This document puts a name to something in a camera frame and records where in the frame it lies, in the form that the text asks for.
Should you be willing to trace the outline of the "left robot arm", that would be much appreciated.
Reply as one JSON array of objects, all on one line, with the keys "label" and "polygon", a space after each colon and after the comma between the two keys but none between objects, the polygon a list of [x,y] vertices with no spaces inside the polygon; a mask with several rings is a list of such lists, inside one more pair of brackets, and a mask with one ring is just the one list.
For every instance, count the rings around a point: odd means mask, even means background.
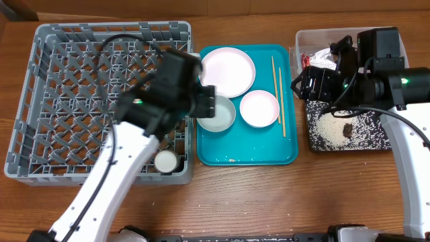
[{"label": "left robot arm", "polygon": [[124,92],[111,132],[85,183],[48,231],[34,230],[28,241],[106,241],[117,211],[142,166],[163,137],[186,116],[212,118],[215,88],[202,86],[198,54],[169,49],[156,72]]}]

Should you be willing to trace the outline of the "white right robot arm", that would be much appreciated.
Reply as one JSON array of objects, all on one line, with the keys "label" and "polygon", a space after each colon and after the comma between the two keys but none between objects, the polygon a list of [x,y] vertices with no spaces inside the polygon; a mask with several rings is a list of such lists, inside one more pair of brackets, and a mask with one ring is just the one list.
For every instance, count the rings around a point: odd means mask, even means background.
[{"label": "white right robot arm", "polygon": [[364,225],[332,225],[323,241],[429,240],[429,69],[408,68],[396,27],[373,28],[330,45],[334,70],[308,66],[292,81],[299,99],[327,103],[338,118],[374,112],[392,147],[402,191],[401,235]]}]

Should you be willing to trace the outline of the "red snack wrapper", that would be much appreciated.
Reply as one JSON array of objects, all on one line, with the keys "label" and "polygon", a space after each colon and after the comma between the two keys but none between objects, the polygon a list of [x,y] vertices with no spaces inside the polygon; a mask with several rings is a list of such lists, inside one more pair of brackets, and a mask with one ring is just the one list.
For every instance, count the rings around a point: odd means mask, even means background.
[{"label": "red snack wrapper", "polygon": [[302,53],[300,55],[300,63],[302,69],[305,69],[306,67],[310,66],[310,56],[306,55],[305,53]]}]

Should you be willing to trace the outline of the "white tissue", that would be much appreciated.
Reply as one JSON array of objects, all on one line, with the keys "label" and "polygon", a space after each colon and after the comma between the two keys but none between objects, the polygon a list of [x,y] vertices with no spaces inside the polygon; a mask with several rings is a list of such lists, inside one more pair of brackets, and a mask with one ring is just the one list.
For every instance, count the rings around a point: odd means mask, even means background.
[{"label": "white tissue", "polygon": [[312,55],[310,57],[309,64],[313,67],[330,70],[335,70],[337,67],[330,48],[319,50],[314,55]]}]

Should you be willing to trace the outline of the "brown food scrap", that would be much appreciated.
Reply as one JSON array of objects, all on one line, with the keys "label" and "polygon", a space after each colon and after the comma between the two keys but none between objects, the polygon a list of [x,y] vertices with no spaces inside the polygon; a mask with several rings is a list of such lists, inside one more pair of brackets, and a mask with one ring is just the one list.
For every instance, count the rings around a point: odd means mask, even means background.
[{"label": "brown food scrap", "polygon": [[346,123],[343,126],[343,136],[345,138],[351,138],[353,135],[353,125],[350,123]]}]

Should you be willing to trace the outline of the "white cup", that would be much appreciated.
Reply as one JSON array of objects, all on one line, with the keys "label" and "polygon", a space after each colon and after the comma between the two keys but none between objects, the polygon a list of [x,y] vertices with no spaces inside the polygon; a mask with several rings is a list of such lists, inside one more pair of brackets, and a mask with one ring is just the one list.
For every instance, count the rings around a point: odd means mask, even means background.
[{"label": "white cup", "polygon": [[160,173],[174,172],[179,167],[179,163],[178,154],[171,150],[159,151],[154,159],[155,169]]}]

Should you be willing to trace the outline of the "grey bowl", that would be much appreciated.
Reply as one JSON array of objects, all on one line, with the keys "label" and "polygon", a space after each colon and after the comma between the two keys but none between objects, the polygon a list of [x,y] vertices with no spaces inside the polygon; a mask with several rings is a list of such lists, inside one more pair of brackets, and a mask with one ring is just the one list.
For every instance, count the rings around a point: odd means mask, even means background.
[{"label": "grey bowl", "polygon": [[234,104],[227,97],[216,95],[214,110],[213,118],[198,118],[198,124],[210,132],[222,132],[230,128],[236,118]]}]

